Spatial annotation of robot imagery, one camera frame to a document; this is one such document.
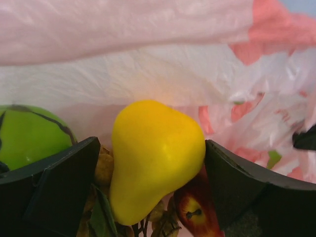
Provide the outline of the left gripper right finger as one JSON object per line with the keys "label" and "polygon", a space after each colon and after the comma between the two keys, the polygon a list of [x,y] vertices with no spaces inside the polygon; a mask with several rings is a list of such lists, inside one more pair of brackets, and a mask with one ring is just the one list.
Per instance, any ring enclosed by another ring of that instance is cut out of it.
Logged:
{"label": "left gripper right finger", "polygon": [[205,168],[227,237],[314,237],[316,186],[252,163],[212,140]]}

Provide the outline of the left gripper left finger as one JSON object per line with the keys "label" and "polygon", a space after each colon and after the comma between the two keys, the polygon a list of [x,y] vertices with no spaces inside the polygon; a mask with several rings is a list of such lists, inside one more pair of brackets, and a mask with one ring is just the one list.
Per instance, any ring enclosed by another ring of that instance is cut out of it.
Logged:
{"label": "left gripper left finger", "polygon": [[74,237],[100,151],[97,137],[0,176],[2,237]]}

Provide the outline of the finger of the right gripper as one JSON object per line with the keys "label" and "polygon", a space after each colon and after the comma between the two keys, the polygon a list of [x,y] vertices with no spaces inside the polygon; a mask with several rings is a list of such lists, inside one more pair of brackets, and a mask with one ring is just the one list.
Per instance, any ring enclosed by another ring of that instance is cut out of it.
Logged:
{"label": "finger of the right gripper", "polygon": [[292,144],[299,150],[316,150],[316,125],[306,132],[295,132],[292,135]]}

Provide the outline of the brown longan bunch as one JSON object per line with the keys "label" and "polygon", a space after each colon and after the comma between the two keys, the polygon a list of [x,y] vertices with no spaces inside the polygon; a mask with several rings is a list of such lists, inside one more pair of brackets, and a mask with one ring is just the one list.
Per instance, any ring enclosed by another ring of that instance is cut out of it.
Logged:
{"label": "brown longan bunch", "polygon": [[177,237],[182,229],[173,197],[167,207],[162,200],[138,223],[124,224],[114,213],[112,186],[114,157],[101,146],[94,180],[77,230],[78,237]]}

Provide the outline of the red fake apple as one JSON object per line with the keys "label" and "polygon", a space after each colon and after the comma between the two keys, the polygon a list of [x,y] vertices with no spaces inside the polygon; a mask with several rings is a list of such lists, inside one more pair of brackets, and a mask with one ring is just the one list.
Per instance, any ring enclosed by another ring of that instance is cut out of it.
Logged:
{"label": "red fake apple", "polygon": [[182,225],[194,237],[223,237],[208,179],[198,174],[173,194],[175,210]]}

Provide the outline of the green striped melon ball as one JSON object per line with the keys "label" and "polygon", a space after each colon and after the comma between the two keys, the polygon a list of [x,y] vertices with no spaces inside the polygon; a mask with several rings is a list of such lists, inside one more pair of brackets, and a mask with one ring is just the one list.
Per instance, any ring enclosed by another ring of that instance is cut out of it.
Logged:
{"label": "green striped melon ball", "polygon": [[0,173],[19,169],[78,142],[56,114],[37,106],[0,106]]}

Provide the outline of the pink plastic bag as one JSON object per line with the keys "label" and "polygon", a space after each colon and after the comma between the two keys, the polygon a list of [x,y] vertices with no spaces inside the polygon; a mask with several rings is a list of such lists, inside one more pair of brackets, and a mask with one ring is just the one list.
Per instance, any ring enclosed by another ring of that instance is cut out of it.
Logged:
{"label": "pink plastic bag", "polygon": [[109,144],[116,114],[142,99],[315,182],[315,152],[292,147],[316,123],[315,1],[1,1],[1,103],[46,108],[79,139]]}

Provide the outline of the yellow fake pear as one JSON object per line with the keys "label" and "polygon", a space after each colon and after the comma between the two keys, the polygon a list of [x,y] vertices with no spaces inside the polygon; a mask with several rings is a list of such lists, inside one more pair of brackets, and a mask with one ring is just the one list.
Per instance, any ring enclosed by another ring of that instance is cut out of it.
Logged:
{"label": "yellow fake pear", "polygon": [[112,199],[118,220],[138,223],[201,170],[205,140],[190,116],[155,100],[126,106],[112,131]]}

